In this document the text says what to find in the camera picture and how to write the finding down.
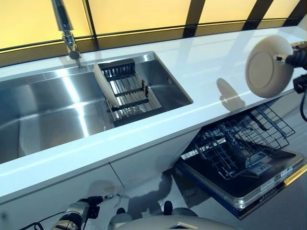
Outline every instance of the countertop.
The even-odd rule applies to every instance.
[[[305,30],[294,26],[214,34],[82,54],[81,62],[86,62],[154,51],[193,103],[1,164],[0,203],[269,100],[254,95],[245,82],[245,63],[250,51],[258,41],[269,35],[280,35],[290,43],[307,39]],[[30,71],[60,68],[71,63],[73,61],[65,56],[12,65],[0,68],[0,77],[26,76]],[[302,68],[295,69],[293,78],[305,72]],[[243,108],[238,107],[233,112],[226,109],[220,100],[218,79],[220,82],[223,79],[234,89]],[[290,82],[281,95],[292,90]]]

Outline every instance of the wire dish rack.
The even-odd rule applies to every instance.
[[[247,170],[261,175],[271,166],[261,161],[287,146],[294,134],[271,108],[262,104],[216,124],[204,126],[181,157],[199,154],[225,179]]]
[[[162,106],[155,94],[135,71],[133,59],[98,65],[120,105],[112,107],[106,100],[116,127],[161,112]]]

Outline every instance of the stainless steel sink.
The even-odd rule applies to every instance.
[[[151,97],[147,98],[155,99],[158,106],[137,114],[131,110],[143,111],[142,104],[130,112],[125,108],[118,121],[94,77],[94,62],[82,69],[56,69],[0,81],[0,163],[192,103],[154,52],[96,62],[103,65],[128,58],[148,86]]]

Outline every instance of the chrome faucet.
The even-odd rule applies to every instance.
[[[78,67],[81,68],[81,63],[79,60],[80,52],[78,50],[75,38],[73,37],[73,34],[71,32],[71,30],[73,30],[73,27],[66,13],[65,6],[62,0],[51,0],[51,1],[53,5],[54,14],[57,19],[59,31],[63,32],[62,39],[65,42],[65,45],[68,49],[68,55],[71,59],[76,60]]]

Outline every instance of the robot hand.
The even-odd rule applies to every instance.
[[[111,199],[112,195],[91,196],[71,204],[51,230],[81,230],[87,219],[96,219],[103,200]]]

